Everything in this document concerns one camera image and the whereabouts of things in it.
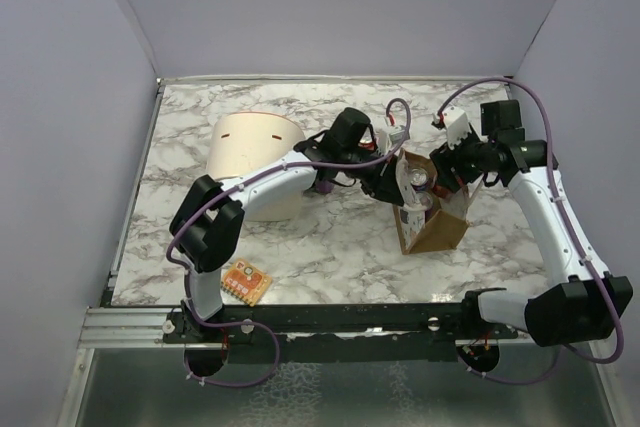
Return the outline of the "purple soda can carried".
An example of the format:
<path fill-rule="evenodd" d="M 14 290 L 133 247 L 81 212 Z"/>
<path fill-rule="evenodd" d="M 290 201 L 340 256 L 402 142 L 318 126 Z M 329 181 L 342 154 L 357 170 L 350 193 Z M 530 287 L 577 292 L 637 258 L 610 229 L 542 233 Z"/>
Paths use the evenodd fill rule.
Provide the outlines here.
<path fill-rule="evenodd" d="M 409 170 L 409 180 L 415 191 L 426 191 L 431 186 L 431 176 L 429 172 L 421 167 L 415 167 Z"/>

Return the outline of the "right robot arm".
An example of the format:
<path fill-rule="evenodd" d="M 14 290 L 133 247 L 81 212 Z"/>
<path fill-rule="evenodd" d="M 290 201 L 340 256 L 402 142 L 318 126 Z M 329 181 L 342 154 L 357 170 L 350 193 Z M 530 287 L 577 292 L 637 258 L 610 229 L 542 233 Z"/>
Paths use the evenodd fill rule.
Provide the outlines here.
<path fill-rule="evenodd" d="M 436 184 L 451 193 L 495 175 L 518 203 L 538 245 L 548 288 L 535 297 L 490 288 L 466 293 L 461 330 L 481 338 L 495 324 L 515 327 L 541 347 L 602 340 L 615 330 L 633 296 L 595 253 L 565 196 L 555 157 L 544 140 L 528 140 L 515 100 L 484 103 L 481 128 L 446 107 L 433 125 L 446 141 L 430 154 Z"/>

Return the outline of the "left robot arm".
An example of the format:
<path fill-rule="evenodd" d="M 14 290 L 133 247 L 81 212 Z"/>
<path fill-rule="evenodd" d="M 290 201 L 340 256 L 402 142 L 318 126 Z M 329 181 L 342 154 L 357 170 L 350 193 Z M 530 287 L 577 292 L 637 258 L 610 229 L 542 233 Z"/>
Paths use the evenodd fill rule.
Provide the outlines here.
<path fill-rule="evenodd" d="M 372 136 L 372 148 L 362 145 L 365 135 Z M 184 270 L 182 309 L 189 333 L 206 342 L 227 328 L 218 315 L 224 306 L 221 269 L 235 253 L 248 215 L 339 173 L 358 182 L 371 198 L 401 206 L 395 169 L 397 152 L 408 137 L 404 130 L 396 141 L 383 140 L 366 114 L 346 108 L 330 128 L 265 167 L 223 181 L 198 178 L 170 223 L 166 250 L 167 260 Z"/>

